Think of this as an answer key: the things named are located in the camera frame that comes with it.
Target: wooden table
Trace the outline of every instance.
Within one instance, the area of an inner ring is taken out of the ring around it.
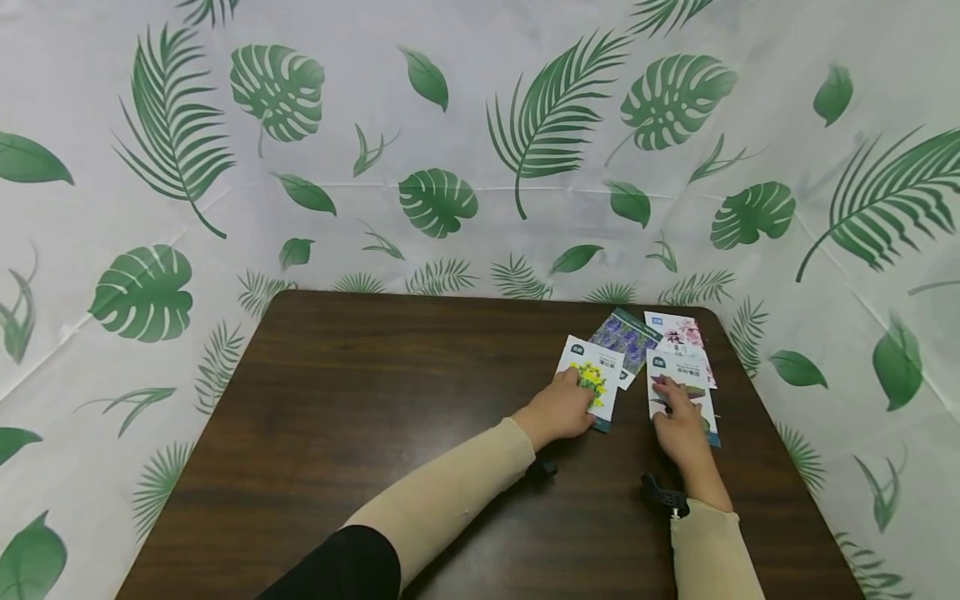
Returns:
[[[118,597],[253,598],[378,492],[525,404],[566,335],[589,337],[611,310],[281,294]],[[667,312],[704,334],[715,456],[767,598],[861,597],[716,317]],[[502,494],[404,597],[676,597],[667,519],[638,494],[644,471],[676,481],[644,386],[619,393],[609,434],[543,455],[560,468],[553,482]]]

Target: beige arm sleeve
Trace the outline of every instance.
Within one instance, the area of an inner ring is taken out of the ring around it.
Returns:
[[[534,458],[527,435],[504,419],[394,483],[344,526],[383,534],[400,559],[404,589]]]
[[[670,521],[678,600],[763,600],[740,517],[688,500],[690,514]]]

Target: hand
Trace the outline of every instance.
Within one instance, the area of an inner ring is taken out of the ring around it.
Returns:
[[[514,414],[514,422],[530,438],[535,452],[554,440],[575,438],[593,425],[593,415],[587,413],[593,393],[581,388],[579,379],[573,367],[558,372],[553,383]]]
[[[665,384],[654,383],[654,391],[666,398],[670,414],[654,415],[654,429],[660,447],[684,478],[686,494],[718,511],[733,512],[733,503],[713,462],[713,453],[704,432],[700,404],[686,394],[686,386],[666,377]]]
[[[670,407],[669,415],[654,415],[654,429],[660,447],[681,472],[702,470],[713,464],[713,455],[704,433],[703,406],[690,401],[686,386],[678,386],[670,377],[664,381],[665,384],[654,382],[654,391],[664,397]]]

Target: black sleeve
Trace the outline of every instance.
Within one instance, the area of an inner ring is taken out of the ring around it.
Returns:
[[[257,600],[396,600],[400,560],[380,532],[350,525],[334,533]]]

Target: white backdrop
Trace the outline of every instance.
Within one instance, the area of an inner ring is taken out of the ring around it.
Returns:
[[[113,597],[293,286],[707,306],[870,597],[953,597],[960,6],[178,5],[0,1],[0,597]]]

